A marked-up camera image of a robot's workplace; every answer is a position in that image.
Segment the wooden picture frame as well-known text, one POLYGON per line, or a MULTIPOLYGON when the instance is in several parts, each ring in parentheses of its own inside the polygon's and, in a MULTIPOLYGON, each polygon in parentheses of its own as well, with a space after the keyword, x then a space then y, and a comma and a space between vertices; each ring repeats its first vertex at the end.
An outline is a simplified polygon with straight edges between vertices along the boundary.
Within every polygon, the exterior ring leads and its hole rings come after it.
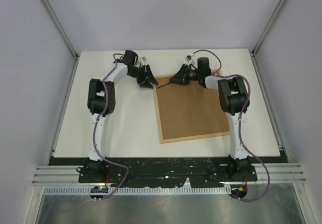
POLYGON ((161 144, 229 135, 228 120, 219 103, 217 90, 197 82, 169 84, 171 75, 157 76, 154 103, 161 144))

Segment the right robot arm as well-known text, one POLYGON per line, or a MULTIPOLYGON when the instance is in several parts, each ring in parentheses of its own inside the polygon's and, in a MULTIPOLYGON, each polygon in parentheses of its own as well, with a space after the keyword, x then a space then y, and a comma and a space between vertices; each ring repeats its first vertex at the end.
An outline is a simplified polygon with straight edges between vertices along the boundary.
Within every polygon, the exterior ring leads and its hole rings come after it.
POLYGON ((179 71, 169 79, 171 84, 188 85, 197 81, 206 89, 219 93, 219 103, 228 119, 230 150, 227 175, 234 181, 242 180, 251 171, 250 153, 246 150, 246 112, 250 104, 250 84, 241 75, 222 76, 219 71, 212 72, 209 58, 197 59, 197 66, 183 64, 179 71))

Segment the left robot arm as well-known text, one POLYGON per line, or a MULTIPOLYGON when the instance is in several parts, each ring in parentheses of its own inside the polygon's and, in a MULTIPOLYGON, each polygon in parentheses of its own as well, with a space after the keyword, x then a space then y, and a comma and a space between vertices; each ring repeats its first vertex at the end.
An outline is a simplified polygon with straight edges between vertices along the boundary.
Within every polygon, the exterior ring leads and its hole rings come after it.
POLYGON ((93 134, 86 168, 94 166, 90 177, 97 183, 105 181, 108 175, 107 169, 99 164, 111 163, 105 154, 105 128, 116 107, 116 85, 126 76, 136 79, 141 88, 153 89, 158 85, 146 57, 126 50, 123 54, 114 53, 113 59, 112 68, 105 76, 89 82, 87 107, 92 115, 93 134))

